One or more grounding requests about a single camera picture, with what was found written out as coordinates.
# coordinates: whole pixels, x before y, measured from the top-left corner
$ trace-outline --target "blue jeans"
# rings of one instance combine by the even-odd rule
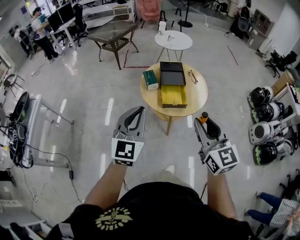
[[[282,199],[271,194],[261,193],[260,198],[270,204],[275,210],[279,209]],[[270,222],[274,216],[274,213],[262,213],[256,210],[249,210],[248,214],[251,218],[266,225],[270,225]]]

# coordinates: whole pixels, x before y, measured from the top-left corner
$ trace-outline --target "black stand base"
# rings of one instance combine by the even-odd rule
[[[188,22],[188,21],[179,21],[178,24],[181,25],[181,26],[184,27],[184,28],[191,28],[191,27],[193,26],[193,25],[192,25],[190,22]]]

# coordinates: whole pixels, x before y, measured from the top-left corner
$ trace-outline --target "black t-shirt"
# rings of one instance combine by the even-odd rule
[[[75,240],[126,235],[131,238],[177,235],[180,238],[249,240],[252,236],[247,222],[219,214],[203,204],[193,189],[169,182],[136,186],[105,211],[82,204],[64,223],[71,225]],[[61,237],[56,225],[47,240]]]

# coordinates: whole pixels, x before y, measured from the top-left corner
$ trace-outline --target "white bottle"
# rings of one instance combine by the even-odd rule
[[[159,28],[158,28],[158,32],[160,35],[164,35],[165,34],[165,28],[166,28],[167,24],[166,22],[160,21],[159,22]]]

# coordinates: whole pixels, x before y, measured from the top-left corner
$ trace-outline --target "pink chair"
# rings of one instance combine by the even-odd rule
[[[159,20],[160,18],[160,0],[137,0],[137,8],[140,10],[142,18],[141,28],[143,28],[145,21]]]

